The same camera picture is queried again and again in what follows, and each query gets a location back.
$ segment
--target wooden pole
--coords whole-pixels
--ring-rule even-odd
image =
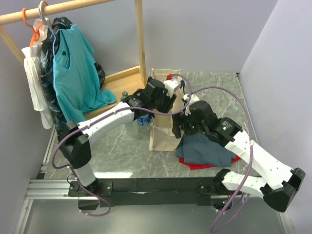
[[[110,2],[110,1],[114,1],[114,0],[72,0],[72,1],[66,1],[66,2],[62,2],[62,3],[46,6],[44,8],[43,14],[45,16],[47,16],[47,15],[52,15],[52,14],[61,13],[61,12],[65,12],[65,11],[75,10],[75,9],[79,9],[79,8],[83,8],[83,7],[87,7],[87,6],[93,6],[93,5],[100,4],[100,3]],[[26,15],[27,20],[40,17],[37,8],[27,10],[25,12],[25,15]],[[0,16],[0,25],[15,23],[15,22],[19,22],[19,21],[23,21],[21,11]]]
[[[144,26],[143,26],[143,9],[142,0],[135,0],[136,8],[136,30],[138,39],[138,52],[140,57],[140,73],[142,77],[142,82],[144,85],[147,84],[146,77],[146,64],[145,64],[145,45],[144,45]]]
[[[12,51],[13,55],[18,59],[18,61],[24,65],[24,54],[19,49],[18,45],[16,45],[15,41],[11,38],[8,32],[4,29],[3,26],[0,25],[0,38],[4,41],[4,43],[9,47]]]

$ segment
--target blue label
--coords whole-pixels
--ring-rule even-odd
[[[149,116],[145,117],[145,116],[141,116],[137,119],[137,122],[140,124],[140,125],[148,125],[150,124],[151,122],[151,118],[149,118]]]

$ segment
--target orange hanger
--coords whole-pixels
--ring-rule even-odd
[[[30,40],[30,44],[29,44],[29,46],[33,46],[33,45],[34,45],[34,42],[35,42],[35,41],[38,41],[39,38],[40,38],[39,29],[40,29],[40,27],[43,25],[43,22],[41,22],[41,23],[37,26],[37,28],[34,29],[34,27],[31,26],[31,25],[27,22],[27,20],[26,20],[26,15],[25,15],[26,10],[28,10],[28,9],[27,9],[27,8],[23,8],[21,12],[22,12],[22,17],[23,17],[24,23],[25,23],[28,27],[31,27],[31,29],[32,29],[33,32],[34,32],[32,38],[31,38],[31,40]]]

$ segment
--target clothes rack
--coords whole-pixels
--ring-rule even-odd
[[[62,13],[71,11],[87,6],[93,6],[97,4],[107,3],[115,0],[72,0],[53,5],[47,5],[43,9],[44,16],[52,15],[56,13]],[[109,75],[105,79],[105,83],[101,89],[110,89],[117,100],[120,100],[123,91],[128,93],[134,93],[138,88],[144,88],[147,83],[146,77],[146,65],[145,65],[145,47],[144,47],[144,27],[143,27],[143,11],[142,0],[134,0],[136,9],[136,29],[139,48],[139,61],[140,65]],[[25,12],[26,19],[39,18],[39,12],[37,8],[29,9]],[[23,21],[22,11],[14,12],[0,16],[0,38],[4,41],[7,47],[11,50],[17,60],[23,65],[24,54],[20,48],[16,45],[12,37],[5,30],[4,25],[15,22]],[[117,103],[106,106],[102,109],[93,111],[85,115],[86,119],[93,118],[111,108],[116,106]]]

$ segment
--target marble tabletop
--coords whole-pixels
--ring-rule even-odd
[[[229,89],[244,100],[236,73],[181,72],[191,82],[192,90],[206,86],[221,86]],[[205,90],[197,93],[201,100],[207,101],[218,117],[229,117],[248,132],[245,113],[234,97],[222,90]],[[98,178],[162,178],[162,177],[204,177],[215,176],[221,168],[190,170],[178,162],[175,152],[149,151],[149,136],[139,134],[131,138],[124,125],[115,128],[91,146],[90,164]],[[56,164],[67,164],[61,152],[56,156]],[[239,160],[229,168],[244,174],[247,163]],[[68,168],[55,170],[51,162],[47,167],[45,179],[65,179],[70,174]],[[252,170],[252,176],[258,174]]]

